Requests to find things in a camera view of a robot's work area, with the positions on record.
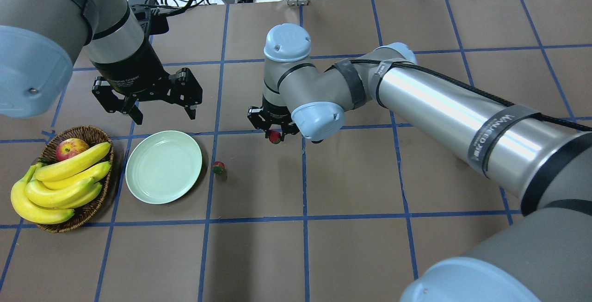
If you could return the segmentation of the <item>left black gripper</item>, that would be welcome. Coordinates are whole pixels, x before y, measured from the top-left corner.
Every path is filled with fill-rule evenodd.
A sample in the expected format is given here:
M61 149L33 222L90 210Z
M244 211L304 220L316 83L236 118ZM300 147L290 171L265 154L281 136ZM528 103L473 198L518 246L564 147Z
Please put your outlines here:
M143 114L136 102L163 100L183 107L189 119L196 119L203 89L190 69L168 73L151 54L93 65L101 76L95 79L92 94L106 112L122 112L125 107L125 114L142 125Z

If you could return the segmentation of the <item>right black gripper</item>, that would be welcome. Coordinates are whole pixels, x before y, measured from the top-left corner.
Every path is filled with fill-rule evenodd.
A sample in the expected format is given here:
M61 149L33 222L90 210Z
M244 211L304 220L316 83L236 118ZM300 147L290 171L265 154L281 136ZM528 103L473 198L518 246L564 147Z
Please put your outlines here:
M285 105L275 105L262 96L260 107L250 106L247 110L247 118L255 129L262 130L265 138L272 138L274 125L280 128L280 142L284 142L287 134L296 135L300 132L298 126L292 120L290 111Z

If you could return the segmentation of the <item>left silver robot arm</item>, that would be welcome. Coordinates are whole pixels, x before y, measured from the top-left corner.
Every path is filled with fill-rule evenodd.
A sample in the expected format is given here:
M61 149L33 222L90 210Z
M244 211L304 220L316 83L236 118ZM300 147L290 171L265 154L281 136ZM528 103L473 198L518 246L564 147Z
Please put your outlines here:
M92 94L106 112L140 125L137 102L161 100L195 119L203 90L188 68L164 70L149 38L167 32L169 13L153 9L127 0L1 0L1 114L44 114L83 53L100 73Z

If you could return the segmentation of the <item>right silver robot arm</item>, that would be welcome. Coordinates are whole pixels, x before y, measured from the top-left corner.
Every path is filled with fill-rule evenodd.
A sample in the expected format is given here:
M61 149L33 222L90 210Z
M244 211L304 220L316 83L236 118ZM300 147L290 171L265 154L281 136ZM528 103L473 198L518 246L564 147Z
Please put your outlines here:
M325 72L295 24L269 30L262 106L247 118L273 142L321 142L370 100L446 146L520 199L524 219L465 254L431 266L402 302L589 302L591 129L551 118L417 65L391 43Z

